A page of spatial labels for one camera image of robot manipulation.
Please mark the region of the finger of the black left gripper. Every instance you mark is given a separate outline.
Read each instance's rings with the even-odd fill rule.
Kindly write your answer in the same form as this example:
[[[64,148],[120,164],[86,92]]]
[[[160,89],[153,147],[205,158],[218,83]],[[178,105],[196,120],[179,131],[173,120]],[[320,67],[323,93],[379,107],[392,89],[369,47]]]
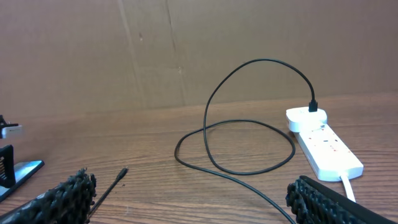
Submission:
[[[1,186],[11,188],[15,184],[14,148],[7,145],[1,148]]]

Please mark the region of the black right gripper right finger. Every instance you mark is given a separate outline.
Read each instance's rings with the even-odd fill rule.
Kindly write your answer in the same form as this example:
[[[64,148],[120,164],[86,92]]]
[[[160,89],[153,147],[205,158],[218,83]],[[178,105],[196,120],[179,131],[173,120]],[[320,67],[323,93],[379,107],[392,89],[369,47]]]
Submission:
[[[285,199],[299,224],[396,224],[305,175],[288,185]]]

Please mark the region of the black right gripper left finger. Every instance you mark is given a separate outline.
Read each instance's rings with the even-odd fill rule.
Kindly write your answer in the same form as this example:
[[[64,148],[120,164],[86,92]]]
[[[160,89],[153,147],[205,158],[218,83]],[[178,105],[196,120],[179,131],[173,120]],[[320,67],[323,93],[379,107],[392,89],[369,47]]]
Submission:
[[[65,182],[1,215],[1,224],[89,223],[95,197],[95,175],[80,169]]]

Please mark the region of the blue Galaxy smartphone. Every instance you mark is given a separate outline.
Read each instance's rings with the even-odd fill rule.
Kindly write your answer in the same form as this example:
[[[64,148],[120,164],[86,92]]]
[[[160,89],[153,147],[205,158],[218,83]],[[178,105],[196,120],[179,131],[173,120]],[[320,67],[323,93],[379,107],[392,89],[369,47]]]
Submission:
[[[15,183],[7,187],[1,186],[1,202],[14,193],[44,165],[45,163],[42,160],[19,162],[15,164],[13,171],[11,172],[11,180],[14,179]]]

